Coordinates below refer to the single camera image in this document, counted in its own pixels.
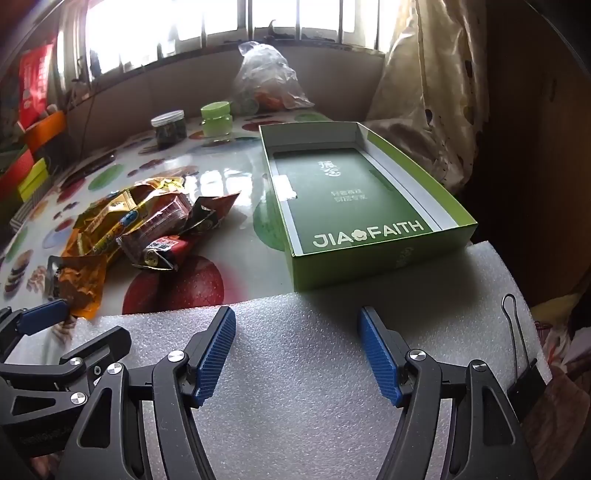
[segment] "open cardboard box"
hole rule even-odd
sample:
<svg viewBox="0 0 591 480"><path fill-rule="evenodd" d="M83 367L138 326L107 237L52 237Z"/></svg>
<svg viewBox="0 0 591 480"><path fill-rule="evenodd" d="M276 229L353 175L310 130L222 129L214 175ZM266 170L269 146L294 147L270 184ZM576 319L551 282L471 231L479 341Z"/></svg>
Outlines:
<svg viewBox="0 0 591 480"><path fill-rule="evenodd" d="M367 277L460 248L476 221L361 124L260 127L294 288Z"/></svg>

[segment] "beige curtain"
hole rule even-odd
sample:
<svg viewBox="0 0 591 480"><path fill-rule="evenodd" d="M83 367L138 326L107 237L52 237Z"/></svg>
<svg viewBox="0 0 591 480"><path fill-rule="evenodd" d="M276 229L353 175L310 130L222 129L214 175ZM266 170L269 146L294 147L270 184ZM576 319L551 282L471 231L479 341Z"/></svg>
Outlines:
<svg viewBox="0 0 591 480"><path fill-rule="evenodd" d="M400 0L367 126L456 193L487 119L485 1Z"/></svg>

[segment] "green lid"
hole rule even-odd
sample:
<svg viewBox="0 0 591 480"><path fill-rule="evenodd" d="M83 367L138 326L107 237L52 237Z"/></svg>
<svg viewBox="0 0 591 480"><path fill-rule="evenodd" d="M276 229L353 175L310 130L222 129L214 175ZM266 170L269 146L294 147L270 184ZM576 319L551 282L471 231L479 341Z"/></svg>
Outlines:
<svg viewBox="0 0 591 480"><path fill-rule="evenodd" d="M230 102L215 102L201 107L201 116L205 120L219 118L230 113Z"/></svg>

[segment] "polka dot tablecloth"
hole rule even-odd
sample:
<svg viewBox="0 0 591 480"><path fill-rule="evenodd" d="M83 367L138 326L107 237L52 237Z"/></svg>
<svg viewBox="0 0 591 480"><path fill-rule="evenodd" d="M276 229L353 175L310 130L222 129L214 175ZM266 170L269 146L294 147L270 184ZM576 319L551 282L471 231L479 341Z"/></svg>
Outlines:
<svg viewBox="0 0 591 480"><path fill-rule="evenodd" d="M0 267L3 304L19 309L43 303L47 258L61 254L76 217L108 193L160 174L197 173L199 194L240 195L221 227L196 246L179 272L143 271L125 257L117 260L107 273L97 315L211 306L293 291L281 225L269 213L258 127L326 120L313 111L236 119L231 141L222 143L204 138L195 120L187 123L188 138L164 151L155 150L148 131L97 152L57 183L8 245Z"/></svg>

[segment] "white plastic bag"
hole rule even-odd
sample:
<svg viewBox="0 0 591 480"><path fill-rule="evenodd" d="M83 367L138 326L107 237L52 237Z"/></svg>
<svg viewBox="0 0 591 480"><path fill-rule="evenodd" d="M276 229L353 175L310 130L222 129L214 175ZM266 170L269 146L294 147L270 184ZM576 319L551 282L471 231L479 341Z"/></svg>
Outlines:
<svg viewBox="0 0 591 480"><path fill-rule="evenodd" d="M244 60L233 86L236 114L314 106L302 91L296 72L275 47L250 41L238 48Z"/></svg>

